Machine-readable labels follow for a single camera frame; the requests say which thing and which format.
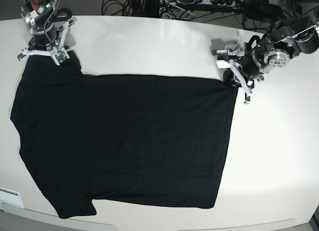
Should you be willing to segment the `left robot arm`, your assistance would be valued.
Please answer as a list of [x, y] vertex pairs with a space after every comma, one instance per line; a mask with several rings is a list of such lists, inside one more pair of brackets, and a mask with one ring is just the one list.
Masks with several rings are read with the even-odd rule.
[[273, 23], [262, 37], [252, 36], [239, 49], [217, 50], [216, 63], [225, 70], [223, 82], [241, 87], [248, 104], [255, 81], [264, 81], [272, 69], [283, 68], [301, 53], [312, 54], [318, 48], [319, 13], [312, 9], [297, 18]]

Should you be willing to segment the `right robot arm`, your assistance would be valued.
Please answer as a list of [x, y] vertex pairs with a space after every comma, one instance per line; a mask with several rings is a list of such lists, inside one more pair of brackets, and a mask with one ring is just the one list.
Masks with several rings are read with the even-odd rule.
[[64, 44], [74, 24], [73, 14], [68, 8], [59, 8], [59, 4], [60, 0], [24, 0], [20, 15], [32, 39], [17, 56], [18, 60], [47, 56], [59, 66], [70, 58]]

